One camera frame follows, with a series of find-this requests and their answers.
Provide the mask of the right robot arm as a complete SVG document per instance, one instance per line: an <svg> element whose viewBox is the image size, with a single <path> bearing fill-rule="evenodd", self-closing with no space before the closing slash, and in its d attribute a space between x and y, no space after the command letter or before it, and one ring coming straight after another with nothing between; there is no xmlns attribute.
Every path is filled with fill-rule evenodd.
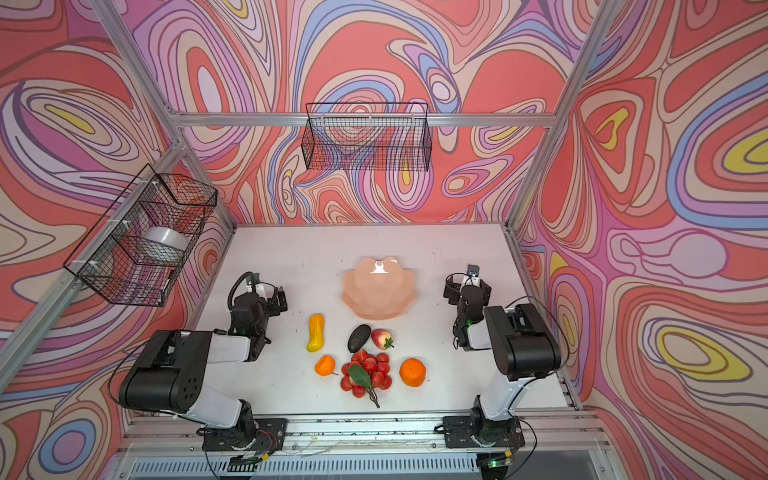
<svg viewBox="0 0 768 480"><path fill-rule="evenodd" d="M473 269L445 279L443 297L457 307L454 348L489 351L498 370L467 415L445 416L436 428L449 449L518 450L525 440L516 409L535 381L562 365L561 348L531 298L492 306L491 293L491 286Z"/></svg>

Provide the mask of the aluminium front rail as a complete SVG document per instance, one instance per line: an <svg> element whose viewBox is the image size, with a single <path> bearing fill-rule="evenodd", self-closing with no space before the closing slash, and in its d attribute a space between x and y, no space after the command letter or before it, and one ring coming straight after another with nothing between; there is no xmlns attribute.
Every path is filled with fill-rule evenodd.
<svg viewBox="0 0 768 480"><path fill-rule="evenodd" d="M284 454L443 452L444 435L435 428L448 411L390 414L288 415ZM594 413L572 409L518 412L526 449L539 451L612 450L603 422ZM202 449L197 426L168 417L141 417L129 423L120 452L180 452Z"/></svg>

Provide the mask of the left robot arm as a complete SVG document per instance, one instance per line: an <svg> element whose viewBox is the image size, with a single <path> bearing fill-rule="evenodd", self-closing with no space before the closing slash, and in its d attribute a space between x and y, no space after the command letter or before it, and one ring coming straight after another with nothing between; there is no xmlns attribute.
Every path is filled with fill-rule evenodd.
<svg viewBox="0 0 768 480"><path fill-rule="evenodd" d="M271 343L269 320L288 310L286 294L247 271L228 292L226 309L226 330L154 334L122 381L116 402L197 424L204 453L253 452L261 461L282 449L287 421L256 419L248 401L208 385L205 374L211 365L255 362Z"/></svg>

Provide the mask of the white tape roll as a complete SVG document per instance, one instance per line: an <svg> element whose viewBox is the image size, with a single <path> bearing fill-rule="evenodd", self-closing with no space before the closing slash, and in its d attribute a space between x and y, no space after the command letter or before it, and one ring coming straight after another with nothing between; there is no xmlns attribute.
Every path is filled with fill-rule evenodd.
<svg viewBox="0 0 768 480"><path fill-rule="evenodd" d="M189 240L180 232L161 226L150 227L142 236L140 252L160 264L179 262L189 245Z"/></svg>

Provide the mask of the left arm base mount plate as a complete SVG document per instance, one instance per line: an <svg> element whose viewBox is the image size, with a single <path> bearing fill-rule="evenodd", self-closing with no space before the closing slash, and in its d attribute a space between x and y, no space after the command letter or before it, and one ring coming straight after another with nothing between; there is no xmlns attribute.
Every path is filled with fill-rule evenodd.
<svg viewBox="0 0 768 480"><path fill-rule="evenodd" d="M209 452L256 452L273 454L283 448L288 420L256 418L252 425L236 425L228 429L201 427L202 450Z"/></svg>

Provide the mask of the large fake orange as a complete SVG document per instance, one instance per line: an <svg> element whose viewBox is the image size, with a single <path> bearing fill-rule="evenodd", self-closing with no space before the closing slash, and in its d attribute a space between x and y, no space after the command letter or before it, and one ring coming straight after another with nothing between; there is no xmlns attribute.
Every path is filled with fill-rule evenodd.
<svg viewBox="0 0 768 480"><path fill-rule="evenodd" d="M399 369L402 382L412 388L418 388L424 383L426 373L426 366L416 358L406 359Z"/></svg>

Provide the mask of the dark fake avocado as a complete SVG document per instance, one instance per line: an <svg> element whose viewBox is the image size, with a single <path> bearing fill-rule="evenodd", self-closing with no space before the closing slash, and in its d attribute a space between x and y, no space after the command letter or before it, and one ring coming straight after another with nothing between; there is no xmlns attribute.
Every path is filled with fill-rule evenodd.
<svg viewBox="0 0 768 480"><path fill-rule="evenodd" d="M350 353L357 353L367 343L372 329L367 324L358 325L350 334L347 341L347 349Z"/></svg>

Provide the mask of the small fake orange tangerine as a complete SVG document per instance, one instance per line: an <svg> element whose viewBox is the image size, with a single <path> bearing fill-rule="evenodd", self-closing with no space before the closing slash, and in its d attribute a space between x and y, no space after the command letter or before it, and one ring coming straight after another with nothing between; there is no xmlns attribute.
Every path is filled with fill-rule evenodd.
<svg viewBox="0 0 768 480"><path fill-rule="evenodd" d="M315 364L315 373L319 376L326 377L329 375L335 375L336 362L332 356L324 355Z"/></svg>

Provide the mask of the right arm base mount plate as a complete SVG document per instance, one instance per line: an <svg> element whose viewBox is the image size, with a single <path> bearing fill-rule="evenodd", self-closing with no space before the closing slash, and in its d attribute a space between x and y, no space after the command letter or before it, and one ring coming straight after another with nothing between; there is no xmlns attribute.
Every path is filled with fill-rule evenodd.
<svg viewBox="0 0 768 480"><path fill-rule="evenodd" d="M449 449L505 448L512 452L526 445L516 419L490 421L470 416L444 416L436 427Z"/></svg>

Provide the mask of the red fake strawberry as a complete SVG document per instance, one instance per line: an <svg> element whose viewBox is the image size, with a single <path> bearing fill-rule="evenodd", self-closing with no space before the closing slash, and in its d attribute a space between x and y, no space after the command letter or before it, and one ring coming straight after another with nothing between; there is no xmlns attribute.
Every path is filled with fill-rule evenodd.
<svg viewBox="0 0 768 480"><path fill-rule="evenodd" d="M376 329L371 333L371 339L374 345L382 350L388 350L394 347L394 338L392 334L385 329Z"/></svg>

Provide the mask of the red berry cluster with leaf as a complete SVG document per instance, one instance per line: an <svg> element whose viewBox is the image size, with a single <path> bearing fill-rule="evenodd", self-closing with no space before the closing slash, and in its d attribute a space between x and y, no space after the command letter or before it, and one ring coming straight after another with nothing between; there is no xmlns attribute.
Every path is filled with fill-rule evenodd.
<svg viewBox="0 0 768 480"><path fill-rule="evenodd" d="M391 364L387 354L374 355L359 350L342 366L339 386L343 392L358 399L367 398L376 408L380 408L379 393L389 390L393 385L390 373Z"/></svg>

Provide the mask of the pink faceted fruit bowl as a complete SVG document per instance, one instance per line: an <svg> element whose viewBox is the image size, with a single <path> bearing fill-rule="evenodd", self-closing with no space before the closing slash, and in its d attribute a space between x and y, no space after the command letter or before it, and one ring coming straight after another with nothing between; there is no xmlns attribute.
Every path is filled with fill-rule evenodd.
<svg viewBox="0 0 768 480"><path fill-rule="evenodd" d="M373 321L401 316L415 301L415 272L394 257L363 258L343 277L341 300L359 318Z"/></svg>

